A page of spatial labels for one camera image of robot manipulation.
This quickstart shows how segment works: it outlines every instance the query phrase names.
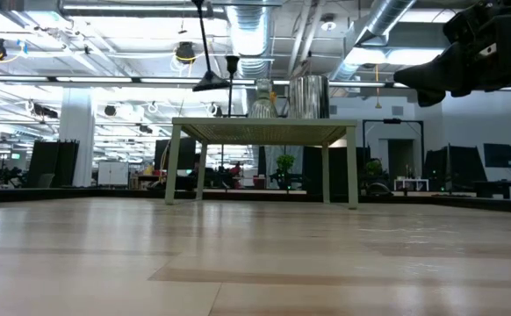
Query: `table leg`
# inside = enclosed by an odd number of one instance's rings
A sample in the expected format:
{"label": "table leg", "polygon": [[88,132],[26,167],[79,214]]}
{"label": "table leg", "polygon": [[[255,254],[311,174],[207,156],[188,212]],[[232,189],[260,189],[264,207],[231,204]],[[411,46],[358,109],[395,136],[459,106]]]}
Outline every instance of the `table leg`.
{"label": "table leg", "polygon": [[329,203],[329,144],[322,144],[322,189],[324,203]]}
{"label": "table leg", "polygon": [[174,125],[169,143],[168,177],[166,178],[166,204],[174,204],[176,193],[177,159],[179,158],[179,141],[181,138],[182,126]]}
{"label": "table leg", "polygon": [[203,140],[201,144],[201,159],[199,161],[199,170],[197,173],[197,200],[203,199],[203,188],[205,187],[205,166],[206,166],[206,149],[208,142]]}
{"label": "table leg", "polygon": [[346,138],[347,138],[347,182],[349,189],[349,209],[355,210],[359,205],[359,183],[357,182],[355,127],[346,127]]}

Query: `red object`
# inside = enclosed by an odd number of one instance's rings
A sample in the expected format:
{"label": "red object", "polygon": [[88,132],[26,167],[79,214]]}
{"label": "red object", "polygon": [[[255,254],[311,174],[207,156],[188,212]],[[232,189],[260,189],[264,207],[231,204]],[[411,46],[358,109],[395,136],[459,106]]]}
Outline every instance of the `red object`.
{"label": "red object", "polygon": [[265,178],[260,178],[259,176],[254,176],[254,187],[258,190],[265,189]]}

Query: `person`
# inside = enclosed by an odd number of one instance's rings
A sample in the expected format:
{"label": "person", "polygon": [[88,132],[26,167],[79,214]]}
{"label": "person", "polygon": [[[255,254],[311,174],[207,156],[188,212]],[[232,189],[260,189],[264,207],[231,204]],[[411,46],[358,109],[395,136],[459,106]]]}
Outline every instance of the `person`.
{"label": "person", "polygon": [[232,174],[232,176],[239,176],[240,172],[241,172],[240,163],[237,162],[234,168],[230,169],[230,173]]}
{"label": "person", "polygon": [[[234,168],[230,169],[230,174],[234,177],[237,177],[237,176],[240,176],[240,173],[241,173],[240,163],[237,162],[236,165],[234,166]],[[238,179],[234,179],[234,188],[235,189],[241,188],[241,183]]]}

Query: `office desk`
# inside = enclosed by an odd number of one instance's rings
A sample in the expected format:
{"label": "office desk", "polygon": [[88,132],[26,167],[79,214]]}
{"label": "office desk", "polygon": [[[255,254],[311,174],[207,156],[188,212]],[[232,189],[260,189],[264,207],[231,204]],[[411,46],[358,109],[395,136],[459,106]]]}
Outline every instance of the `office desk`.
{"label": "office desk", "polygon": [[477,181],[474,190],[477,198],[492,198],[494,194],[502,194],[504,199],[511,198],[511,181]]}

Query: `column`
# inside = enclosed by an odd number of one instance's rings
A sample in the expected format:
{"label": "column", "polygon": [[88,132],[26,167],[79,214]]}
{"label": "column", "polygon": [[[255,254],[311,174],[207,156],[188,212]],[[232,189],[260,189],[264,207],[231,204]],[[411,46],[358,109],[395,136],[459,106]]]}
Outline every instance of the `column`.
{"label": "column", "polygon": [[182,126],[175,125],[171,130],[171,141],[169,143],[168,176],[166,178],[166,205],[174,204],[177,178],[177,159],[179,157],[179,141],[182,134]]}
{"label": "column", "polygon": [[357,160],[355,127],[346,127],[347,136],[347,182],[349,189],[349,209],[355,210],[359,205],[359,183],[357,181]]}
{"label": "column", "polygon": [[92,101],[92,92],[92,88],[64,88],[62,94],[59,140],[78,140],[80,143],[72,182],[74,186],[91,185],[97,109]]}
{"label": "column", "polygon": [[322,192],[324,203],[329,203],[329,144],[322,144]]}
{"label": "column", "polygon": [[197,200],[203,199],[203,189],[205,187],[205,167],[206,167],[206,152],[208,142],[203,140],[201,143],[201,159],[199,161],[199,170],[197,170]]}

